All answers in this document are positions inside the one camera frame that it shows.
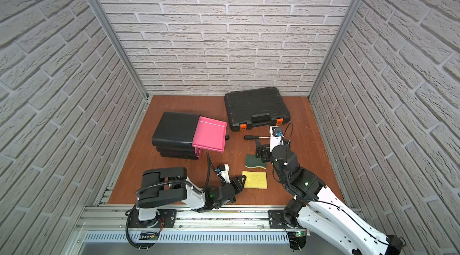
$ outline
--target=yellow sponge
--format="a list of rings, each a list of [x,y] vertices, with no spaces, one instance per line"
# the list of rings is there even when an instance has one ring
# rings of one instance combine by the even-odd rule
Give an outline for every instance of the yellow sponge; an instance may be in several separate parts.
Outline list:
[[[242,173],[246,175],[244,188],[267,189],[267,173],[251,171],[243,171]]]

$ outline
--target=brick wall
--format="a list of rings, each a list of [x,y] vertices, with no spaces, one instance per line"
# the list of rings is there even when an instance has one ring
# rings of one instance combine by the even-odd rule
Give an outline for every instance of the brick wall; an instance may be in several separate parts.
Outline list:
[[[100,0],[151,94],[308,95],[350,0]]]
[[[460,250],[460,0],[364,0],[312,99],[348,201],[406,254]]]
[[[86,0],[0,0],[0,254],[59,254],[140,96]]]

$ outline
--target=screwdriver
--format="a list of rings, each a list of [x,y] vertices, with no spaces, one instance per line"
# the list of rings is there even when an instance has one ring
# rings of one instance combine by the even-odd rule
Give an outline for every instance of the screwdriver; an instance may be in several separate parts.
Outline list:
[[[259,137],[258,135],[245,135],[244,140],[253,140],[253,139],[259,139],[259,138],[270,138],[270,137]]]

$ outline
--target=screwdriver handle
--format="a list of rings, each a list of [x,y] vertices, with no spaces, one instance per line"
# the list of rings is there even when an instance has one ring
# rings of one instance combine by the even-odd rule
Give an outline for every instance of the screwdriver handle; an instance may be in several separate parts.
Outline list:
[[[253,140],[253,139],[259,139],[258,135],[245,135],[244,140]]]

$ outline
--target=wooden floor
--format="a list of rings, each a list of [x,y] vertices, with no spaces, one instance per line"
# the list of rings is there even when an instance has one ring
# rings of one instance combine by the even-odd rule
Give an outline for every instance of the wooden floor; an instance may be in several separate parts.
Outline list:
[[[302,167],[324,180],[343,201],[307,97],[283,97],[283,100],[291,112],[291,122],[294,124],[291,150],[297,154]],[[205,117],[227,121],[222,96],[154,96],[110,196],[109,204],[134,204],[135,191],[141,186],[142,173],[148,169],[184,166],[194,184],[204,185],[207,175],[205,153],[199,160],[164,158],[152,146],[152,135],[164,111],[199,113]],[[243,136],[269,136],[268,129],[268,126],[262,126],[244,132],[232,132],[227,126],[230,140],[225,142],[224,153],[209,151],[214,166],[226,163],[230,166],[230,178],[241,175],[244,170],[267,173],[268,189],[245,188],[236,196],[238,205],[286,205],[292,199],[292,195],[273,179],[271,164],[268,164],[267,170],[248,169],[244,166],[246,154],[255,154],[255,141],[244,140]],[[262,143],[269,143],[269,139],[261,140]],[[220,182],[217,176],[211,174],[209,184],[218,186]]]

